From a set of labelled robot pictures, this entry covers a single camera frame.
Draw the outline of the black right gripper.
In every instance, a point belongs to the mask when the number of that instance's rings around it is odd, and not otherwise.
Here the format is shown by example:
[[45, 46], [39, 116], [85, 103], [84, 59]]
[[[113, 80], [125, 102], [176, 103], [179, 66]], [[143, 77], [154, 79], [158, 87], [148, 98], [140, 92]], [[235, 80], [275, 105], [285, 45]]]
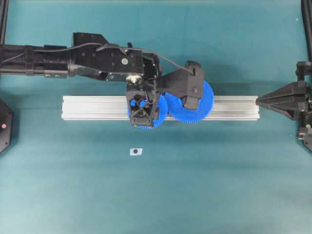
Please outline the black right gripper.
[[297, 138], [304, 146], [312, 145], [312, 85], [305, 76], [312, 75], [312, 62], [297, 63], [297, 82], [292, 82], [256, 99], [256, 105], [298, 120]]

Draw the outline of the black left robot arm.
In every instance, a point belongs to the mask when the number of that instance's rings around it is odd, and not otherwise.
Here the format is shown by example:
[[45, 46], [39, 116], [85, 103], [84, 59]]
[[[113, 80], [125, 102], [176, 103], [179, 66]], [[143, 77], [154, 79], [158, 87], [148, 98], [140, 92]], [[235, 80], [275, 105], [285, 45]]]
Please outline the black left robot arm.
[[71, 47], [0, 46], [2, 74], [125, 82], [130, 122], [143, 129], [161, 125], [168, 112], [165, 97], [157, 89], [158, 64], [157, 56], [111, 44], [101, 34], [73, 33]]

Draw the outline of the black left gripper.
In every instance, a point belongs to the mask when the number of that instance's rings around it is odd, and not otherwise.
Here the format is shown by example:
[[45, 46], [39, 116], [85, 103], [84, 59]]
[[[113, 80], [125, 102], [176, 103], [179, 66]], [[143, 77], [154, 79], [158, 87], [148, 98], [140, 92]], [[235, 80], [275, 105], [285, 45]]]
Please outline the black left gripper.
[[126, 78], [127, 113], [135, 127], [159, 127], [166, 118], [166, 100], [159, 89], [162, 75], [159, 58], [143, 54], [143, 75]]

